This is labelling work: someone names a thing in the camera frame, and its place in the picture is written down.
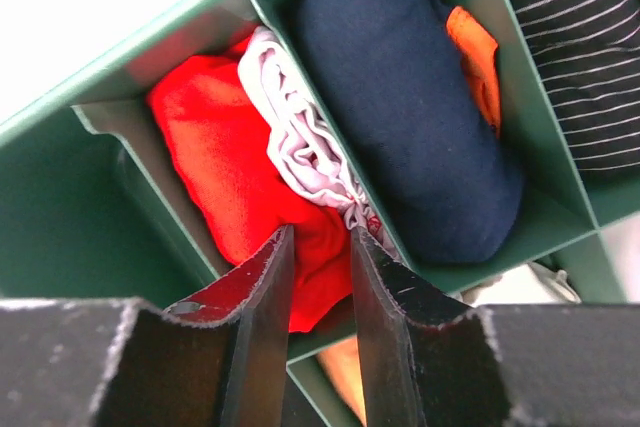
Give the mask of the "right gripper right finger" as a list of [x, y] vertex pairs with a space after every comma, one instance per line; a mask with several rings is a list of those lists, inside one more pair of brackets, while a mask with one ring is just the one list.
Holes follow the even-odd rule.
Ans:
[[635, 426], [633, 304], [470, 307], [352, 241], [356, 330], [371, 426]]

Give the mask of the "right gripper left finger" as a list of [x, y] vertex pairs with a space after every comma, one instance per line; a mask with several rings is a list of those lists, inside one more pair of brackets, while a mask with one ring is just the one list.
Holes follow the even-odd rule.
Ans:
[[138, 298], [1, 304], [5, 426], [277, 426], [294, 232], [167, 310]]

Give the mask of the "red underwear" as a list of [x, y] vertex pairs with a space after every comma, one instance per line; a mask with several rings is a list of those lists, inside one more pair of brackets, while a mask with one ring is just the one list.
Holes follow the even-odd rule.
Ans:
[[228, 262], [246, 261], [279, 227], [293, 227], [291, 332], [311, 331], [350, 295], [352, 229], [391, 246], [272, 30], [261, 26], [223, 53], [190, 57], [147, 102]]

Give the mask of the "brown rolled cloth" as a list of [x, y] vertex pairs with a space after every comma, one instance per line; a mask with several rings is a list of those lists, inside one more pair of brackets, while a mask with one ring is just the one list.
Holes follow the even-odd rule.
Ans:
[[355, 336], [321, 350], [316, 358], [341, 400], [367, 425], [358, 341]]

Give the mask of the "white rolled cloth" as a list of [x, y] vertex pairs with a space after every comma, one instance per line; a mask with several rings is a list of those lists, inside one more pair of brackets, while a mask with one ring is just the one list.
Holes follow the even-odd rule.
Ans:
[[565, 270], [551, 270], [529, 262], [491, 277], [454, 295], [477, 307], [498, 304], [579, 304], [578, 293], [570, 286]]

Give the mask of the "green compartment tray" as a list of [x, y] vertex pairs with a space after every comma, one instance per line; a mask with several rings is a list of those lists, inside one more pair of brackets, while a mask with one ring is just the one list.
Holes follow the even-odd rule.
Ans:
[[529, 262], [568, 274], [579, 304], [630, 304], [601, 239], [639, 209], [638, 169], [580, 171], [509, 0], [442, 0], [475, 104], [516, 160], [524, 189], [516, 220], [488, 260], [415, 258], [339, 130], [299, 52], [301, 0], [183, 0], [1, 127], [1, 298], [141, 298], [160, 310], [240, 264], [220, 253], [174, 168], [147, 97], [195, 55], [217, 55], [258, 27], [291, 56], [319, 114], [391, 240], [349, 233], [352, 291], [309, 332], [288, 328], [279, 425], [353, 426], [321, 371], [319, 351], [355, 336], [352, 241], [368, 232], [395, 261], [454, 295]]

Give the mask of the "dark blue rolled cloth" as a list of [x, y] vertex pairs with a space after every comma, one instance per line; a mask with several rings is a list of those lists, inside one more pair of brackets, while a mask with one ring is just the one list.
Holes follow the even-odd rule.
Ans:
[[299, 52], [407, 250], [483, 262], [518, 214], [524, 176], [475, 104], [442, 0], [301, 0]]

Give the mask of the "black striped rolled cloth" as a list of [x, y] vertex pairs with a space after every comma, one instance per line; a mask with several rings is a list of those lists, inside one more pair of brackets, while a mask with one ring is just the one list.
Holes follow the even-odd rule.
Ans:
[[639, 167], [639, 0], [509, 0], [576, 167]]

